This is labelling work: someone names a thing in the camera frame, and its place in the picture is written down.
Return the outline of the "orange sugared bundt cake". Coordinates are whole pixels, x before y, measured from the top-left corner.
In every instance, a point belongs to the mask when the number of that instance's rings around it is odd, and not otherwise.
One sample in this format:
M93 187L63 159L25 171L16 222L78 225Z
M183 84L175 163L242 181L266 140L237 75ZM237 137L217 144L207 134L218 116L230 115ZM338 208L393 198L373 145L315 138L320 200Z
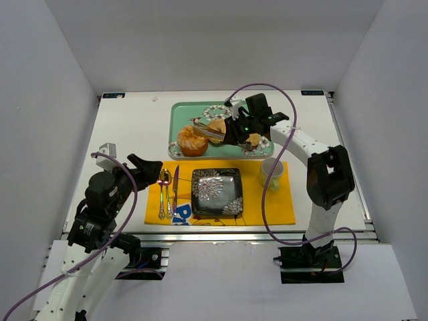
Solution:
M185 156L202 156L208 148L208 139L196 135L191 125L179 130L177 142Z

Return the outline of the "silver metal tongs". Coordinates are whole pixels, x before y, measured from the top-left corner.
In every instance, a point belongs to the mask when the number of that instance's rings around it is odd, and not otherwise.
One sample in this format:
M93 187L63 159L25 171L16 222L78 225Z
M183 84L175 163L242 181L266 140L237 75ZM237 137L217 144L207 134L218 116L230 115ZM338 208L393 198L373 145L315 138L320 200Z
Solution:
M205 138L210 138L210 139L214 139L214 140L218 140L219 144L222 145L231 145L231 146L239 146L241 147L243 150L251 150L252 149L252 145L250 142L232 142L231 144L229 143L229 141L225 140L226 134L209 128L206 124L203 123L196 123L193 125L193 132L197 135L197 136L202 136Z

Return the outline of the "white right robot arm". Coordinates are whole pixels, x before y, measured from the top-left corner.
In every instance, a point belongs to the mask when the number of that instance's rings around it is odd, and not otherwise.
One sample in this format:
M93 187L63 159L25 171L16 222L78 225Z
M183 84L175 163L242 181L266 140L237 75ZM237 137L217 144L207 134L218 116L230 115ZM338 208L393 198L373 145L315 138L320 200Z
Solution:
M231 108L225 119L223 144L244 144L250 134L260 134L289 151L307 168L306 190L312 212L304 245L316 253L333 245L334 225L342 204L355 188L347 150L328 146L302 132L282 112L273 113L264 94L224 102Z

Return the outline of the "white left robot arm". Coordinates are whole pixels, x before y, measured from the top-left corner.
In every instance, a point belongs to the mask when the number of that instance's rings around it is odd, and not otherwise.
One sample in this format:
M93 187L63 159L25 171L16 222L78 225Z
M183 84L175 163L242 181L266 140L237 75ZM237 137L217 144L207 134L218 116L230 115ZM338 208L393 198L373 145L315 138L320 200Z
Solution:
M156 183L163 164L130 154L130 169L102 152L92 157L102 171L90 177L68 234L61 274L36 320L89 320L111 283L140 259L139 238L123 233L116 216L129 196Z

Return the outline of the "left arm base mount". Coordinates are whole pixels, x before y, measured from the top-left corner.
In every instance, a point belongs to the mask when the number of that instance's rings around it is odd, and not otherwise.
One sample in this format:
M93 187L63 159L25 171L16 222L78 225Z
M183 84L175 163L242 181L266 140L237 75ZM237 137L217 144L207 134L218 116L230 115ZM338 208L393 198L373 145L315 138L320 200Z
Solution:
M118 248L128 258L128 264L116 276L117 280L161 281L165 276L161 269L163 251L166 248L142 246L138 237L125 233L121 233L110 244L110 248Z

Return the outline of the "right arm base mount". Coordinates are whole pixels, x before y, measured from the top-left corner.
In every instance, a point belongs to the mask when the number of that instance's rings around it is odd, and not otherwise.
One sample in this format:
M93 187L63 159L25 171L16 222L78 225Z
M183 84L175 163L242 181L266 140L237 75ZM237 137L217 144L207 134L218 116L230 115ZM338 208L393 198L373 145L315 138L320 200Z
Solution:
M280 268L282 284L343 284L344 274L336 246L311 258L304 246L279 247L273 262Z

